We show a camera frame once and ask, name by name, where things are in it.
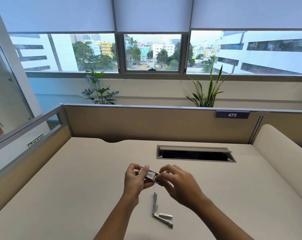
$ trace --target card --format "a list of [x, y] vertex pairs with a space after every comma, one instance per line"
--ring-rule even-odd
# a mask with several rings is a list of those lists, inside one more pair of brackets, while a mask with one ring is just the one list
[[158, 184], [159, 181], [154, 180], [155, 177], [158, 175], [158, 173], [153, 172], [152, 170], [149, 170], [149, 172], [146, 174], [146, 176], [144, 177], [147, 180], [153, 181], [154, 183]]

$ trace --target hand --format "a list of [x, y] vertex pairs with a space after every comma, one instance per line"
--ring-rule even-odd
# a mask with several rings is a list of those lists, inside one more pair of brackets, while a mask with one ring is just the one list
[[144, 179], [149, 171], [149, 165], [145, 165], [139, 173], [139, 171], [133, 171], [134, 169], [140, 170], [142, 167], [138, 164], [131, 163], [125, 172], [124, 177], [124, 190], [123, 198], [133, 201], [135, 207], [139, 203], [139, 195], [142, 190], [147, 189], [154, 185], [153, 182], [149, 182]]
[[204, 201], [210, 201], [202, 192], [193, 175], [177, 165], [166, 165], [159, 170], [156, 179], [169, 195], [181, 205], [195, 211]]

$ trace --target roller blind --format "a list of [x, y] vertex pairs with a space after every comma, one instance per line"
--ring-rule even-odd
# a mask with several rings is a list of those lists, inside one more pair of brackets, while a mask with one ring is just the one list
[[111, 0], [0, 0], [8, 32], [114, 31]]
[[192, 28], [302, 28], [302, 0], [194, 0]]
[[192, 0], [114, 0], [118, 32], [188, 32]]

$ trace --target glass panel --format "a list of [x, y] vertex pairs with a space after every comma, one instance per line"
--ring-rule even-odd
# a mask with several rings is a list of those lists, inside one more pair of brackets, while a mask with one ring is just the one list
[[302, 31], [199, 31], [187, 74], [302, 75]]
[[0, 48], [0, 139], [31, 119], [28, 105]]
[[25, 71], [119, 72], [113, 33], [10, 33], [10, 37]]
[[125, 34], [127, 70], [177, 71], [180, 34]]
[[53, 115], [47, 121], [39, 124], [37, 127], [31, 129], [29, 132], [21, 135], [15, 141], [0, 149], [0, 171], [19, 155], [42, 140], [60, 124], [57, 115]]

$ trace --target forearm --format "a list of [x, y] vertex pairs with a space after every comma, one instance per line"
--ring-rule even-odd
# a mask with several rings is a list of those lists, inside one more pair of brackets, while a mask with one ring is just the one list
[[253, 240], [209, 199], [202, 200], [194, 212], [217, 240]]
[[130, 198], [122, 196], [93, 240], [123, 240], [134, 207]]

